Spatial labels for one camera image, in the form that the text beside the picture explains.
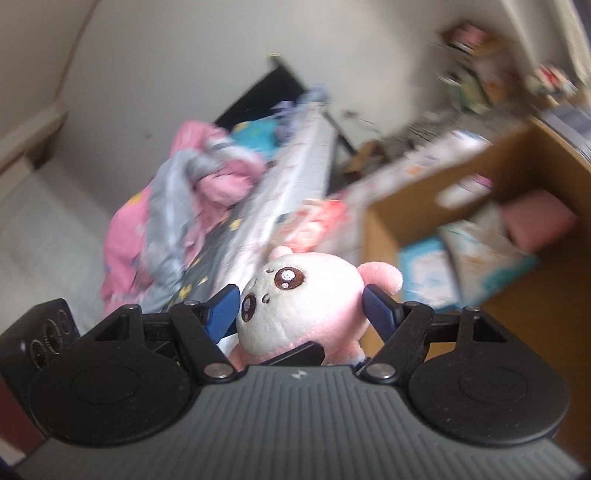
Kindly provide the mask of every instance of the pink blanket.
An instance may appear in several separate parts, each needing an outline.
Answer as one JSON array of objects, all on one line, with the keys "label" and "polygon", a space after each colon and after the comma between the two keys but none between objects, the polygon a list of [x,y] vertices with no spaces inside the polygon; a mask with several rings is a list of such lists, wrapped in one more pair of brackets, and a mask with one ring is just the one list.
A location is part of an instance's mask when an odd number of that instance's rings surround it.
[{"label": "pink blanket", "polygon": [[[190,222],[191,228],[183,238],[185,267],[203,247],[205,235],[226,217],[229,207],[246,197],[264,171],[264,162],[258,154],[235,145],[224,129],[214,125],[196,121],[183,124],[173,142],[170,157],[191,150],[209,155],[203,157],[204,161],[218,161],[219,168],[198,179],[191,188],[194,221]],[[146,256],[147,224],[150,209],[154,208],[150,198],[155,181],[123,205],[109,225],[104,247],[105,281],[101,288],[105,315],[126,303],[139,303],[146,312],[158,311],[155,302],[160,300],[150,298],[151,290],[152,293],[159,290],[156,297],[160,298],[163,289],[173,289],[168,294],[170,298],[174,294],[175,282],[180,281],[180,278],[166,282],[155,279],[151,274],[158,270],[153,267],[154,252],[150,252],[149,258]]]}]

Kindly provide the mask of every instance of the pink object in box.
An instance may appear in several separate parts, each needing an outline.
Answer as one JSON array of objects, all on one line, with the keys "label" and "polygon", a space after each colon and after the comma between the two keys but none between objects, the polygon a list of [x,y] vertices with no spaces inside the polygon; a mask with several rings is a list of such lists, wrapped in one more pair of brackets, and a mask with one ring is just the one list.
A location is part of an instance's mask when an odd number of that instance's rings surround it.
[{"label": "pink object in box", "polygon": [[341,200],[304,200],[300,209],[280,225],[271,246],[284,245],[298,254],[311,252],[343,219],[346,208]]},{"label": "pink object in box", "polygon": [[564,237],[577,216],[546,190],[536,190],[502,207],[507,232],[517,248],[535,253]]}]

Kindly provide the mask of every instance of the pink and gray blanket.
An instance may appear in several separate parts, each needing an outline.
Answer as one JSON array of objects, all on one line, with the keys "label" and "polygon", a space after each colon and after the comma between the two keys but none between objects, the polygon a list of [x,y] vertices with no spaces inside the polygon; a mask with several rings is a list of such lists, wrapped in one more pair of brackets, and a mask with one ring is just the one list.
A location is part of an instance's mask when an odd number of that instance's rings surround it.
[{"label": "pink and gray blanket", "polygon": [[152,182],[115,214],[105,239],[105,314],[126,303],[159,312],[204,239],[261,178],[259,154],[224,129],[190,121]]}]

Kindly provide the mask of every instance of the plush toy ear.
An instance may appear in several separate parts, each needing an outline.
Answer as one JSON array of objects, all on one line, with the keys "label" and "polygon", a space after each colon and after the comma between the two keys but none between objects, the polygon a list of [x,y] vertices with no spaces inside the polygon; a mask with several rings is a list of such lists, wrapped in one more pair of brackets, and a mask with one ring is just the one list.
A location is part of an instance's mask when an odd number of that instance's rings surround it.
[{"label": "plush toy ear", "polygon": [[292,253],[293,251],[291,250],[291,248],[286,247],[284,245],[275,247],[273,250],[271,250],[271,253],[269,254],[269,262],[271,260],[276,260],[279,257],[283,257],[283,255],[291,255]]},{"label": "plush toy ear", "polygon": [[402,274],[390,264],[384,262],[368,262],[360,265],[357,271],[363,283],[376,284],[388,295],[392,296],[402,288]]}]

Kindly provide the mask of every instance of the white curtain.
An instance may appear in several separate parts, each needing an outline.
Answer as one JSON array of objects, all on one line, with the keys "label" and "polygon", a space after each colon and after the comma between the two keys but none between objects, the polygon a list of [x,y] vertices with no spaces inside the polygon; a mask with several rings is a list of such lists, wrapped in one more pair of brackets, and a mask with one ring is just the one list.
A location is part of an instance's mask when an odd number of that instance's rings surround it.
[{"label": "white curtain", "polygon": [[[591,45],[581,12],[573,0],[554,0],[563,34],[569,48],[569,55],[577,77],[586,86],[587,105],[591,106]],[[581,8],[591,12],[589,0],[582,0]]]}]

